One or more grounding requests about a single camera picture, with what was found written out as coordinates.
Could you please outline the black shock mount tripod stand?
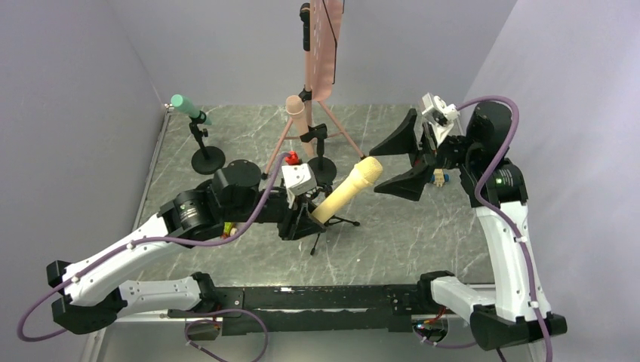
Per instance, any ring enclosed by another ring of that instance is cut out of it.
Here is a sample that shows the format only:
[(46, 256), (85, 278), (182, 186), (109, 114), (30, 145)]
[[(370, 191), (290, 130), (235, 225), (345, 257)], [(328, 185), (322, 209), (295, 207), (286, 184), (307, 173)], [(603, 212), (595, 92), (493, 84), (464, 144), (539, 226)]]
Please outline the black shock mount tripod stand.
[[(361, 225), (361, 223), (360, 223), (359, 221), (357, 221), (357, 220), (351, 220), (351, 219), (345, 219), (345, 218), (343, 218), (343, 217), (341, 217), (341, 216), (338, 216), (338, 215), (337, 215), (337, 213), (336, 213), (335, 215), (333, 215), (333, 216), (332, 216), (332, 217), (331, 217), (327, 222), (325, 222), (325, 223), (324, 223), (324, 224), (325, 224), (325, 226), (326, 226), (326, 231), (327, 231), (327, 229), (328, 229), (330, 226), (337, 225), (337, 224), (341, 224), (341, 223), (348, 223), (348, 224), (351, 224), (351, 225), (353, 225), (353, 226), (355, 226), (355, 227), (359, 227), (359, 226)], [(310, 255), (310, 256), (314, 256), (314, 255), (316, 254), (316, 251), (317, 251), (317, 247), (318, 247), (318, 243), (319, 243), (320, 237), (321, 237), (321, 234), (316, 234), (316, 235), (315, 235), (315, 241), (314, 241), (314, 244), (313, 244), (313, 246), (311, 247), (311, 250), (310, 250), (310, 252), (309, 252), (309, 255)]]

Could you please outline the yellow microphone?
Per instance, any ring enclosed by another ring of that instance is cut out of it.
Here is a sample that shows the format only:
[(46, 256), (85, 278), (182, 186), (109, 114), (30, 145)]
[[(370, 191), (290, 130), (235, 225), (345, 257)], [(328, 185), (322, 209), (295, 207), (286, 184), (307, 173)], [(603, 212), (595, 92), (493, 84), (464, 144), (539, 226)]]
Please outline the yellow microphone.
[(382, 164), (374, 157), (366, 157), (353, 166), (349, 175), (317, 206), (311, 216), (324, 224), (359, 192), (372, 187), (383, 172)]

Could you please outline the black round-base mic stand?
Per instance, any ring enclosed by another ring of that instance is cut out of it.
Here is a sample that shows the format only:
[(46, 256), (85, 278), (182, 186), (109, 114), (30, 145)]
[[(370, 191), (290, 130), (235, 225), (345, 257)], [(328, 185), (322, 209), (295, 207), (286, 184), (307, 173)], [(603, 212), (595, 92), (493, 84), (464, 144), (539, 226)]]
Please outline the black round-base mic stand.
[(196, 117), (189, 117), (189, 130), (198, 144), (198, 150), (191, 157), (192, 169), (201, 175), (211, 175), (223, 167), (226, 162), (224, 152), (216, 146), (206, 146), (203, 139), (208, 137), (208, 130), (200, 128), (208, 121), (207, 115), (200, 111)]
[(325, 124), (309, 127), (309, 130), (300, 136), (300, 140), (309, 143), (316, 139), (316, 156), (311, 158), (307, 164), (311, 168), (316, 182), (322, 185), (330, 185), (337, 176), (335, 163), (325, 157), (325, 140), (328, 138), (328, 129)]

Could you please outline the pink microphone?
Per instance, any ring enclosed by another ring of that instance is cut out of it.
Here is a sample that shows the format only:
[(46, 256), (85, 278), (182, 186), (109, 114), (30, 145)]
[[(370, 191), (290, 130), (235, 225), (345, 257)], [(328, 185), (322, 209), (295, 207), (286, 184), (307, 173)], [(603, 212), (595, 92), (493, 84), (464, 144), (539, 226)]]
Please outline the pink microphone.
[(305, 105), (298, 95), (291, 95), (286, 99), (285, 110), (293, 121), (299, 137), (309, 132)]

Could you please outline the teal microphone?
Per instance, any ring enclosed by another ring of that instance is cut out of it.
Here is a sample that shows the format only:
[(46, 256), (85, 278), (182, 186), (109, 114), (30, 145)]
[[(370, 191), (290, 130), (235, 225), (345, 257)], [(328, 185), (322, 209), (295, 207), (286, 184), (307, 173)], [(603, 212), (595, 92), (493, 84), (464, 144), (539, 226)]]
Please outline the teal microphone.
[(171, 105), (176, 112), (181, 112), (187, 115), (198, 124), (212, 125), (212, 122), (207, 115), (200, 110), (200, 108), (196, 107), (190, 98), (184, 95), (174, 94), (171, 97)]

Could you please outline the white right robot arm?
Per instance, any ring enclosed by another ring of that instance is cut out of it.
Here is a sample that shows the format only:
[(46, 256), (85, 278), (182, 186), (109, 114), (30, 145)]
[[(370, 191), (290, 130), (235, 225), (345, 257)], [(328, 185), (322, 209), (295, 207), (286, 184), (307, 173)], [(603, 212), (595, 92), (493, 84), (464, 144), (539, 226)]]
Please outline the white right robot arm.
[(407, 155), (411, 169), (375, 187), (375, 192), (418, 201), (438, 169), (457, 169), (487, 241), (495, 295), (488, 298), (450, 271), (420, 276), (417, 299), (423, 308), (447, 309), (469, 323), (478, 347), (497, 350), (565, 334), (565, 317), (553, 312), (535, 268), (528, 231), (528, 192), (520, 169), (507, 157), (515, 116), (507, 105), (485, 100), (472, 111), (462, 136), (438, 138), (446, 117), (410, 109), (400, 125), (371, 155)]

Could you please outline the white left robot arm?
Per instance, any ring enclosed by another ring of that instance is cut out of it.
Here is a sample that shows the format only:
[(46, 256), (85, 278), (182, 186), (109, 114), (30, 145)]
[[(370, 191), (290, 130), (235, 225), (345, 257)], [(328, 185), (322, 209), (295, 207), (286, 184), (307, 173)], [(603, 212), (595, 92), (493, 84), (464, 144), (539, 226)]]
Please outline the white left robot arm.
[(282, 167), (282, 180), (260, 189), (260, 168), (237, 160), (211, 179), (179, 193), (138, 229), (80, 262), (52, 262), (48, 283), (60, 298), (51, 305), (56, 324), (75, 334), (91, 333), (124, 316), (170, 309), (204, 314), (221, 309), (211, 276), (196, 272), (172, 281), (135, 281), (146, 264), (212, 241), (223, 243), (228, 222), (273, 223), (285, 241), (322, 230), (311, 217), (308, 197), (317, 182), (306, 164)]

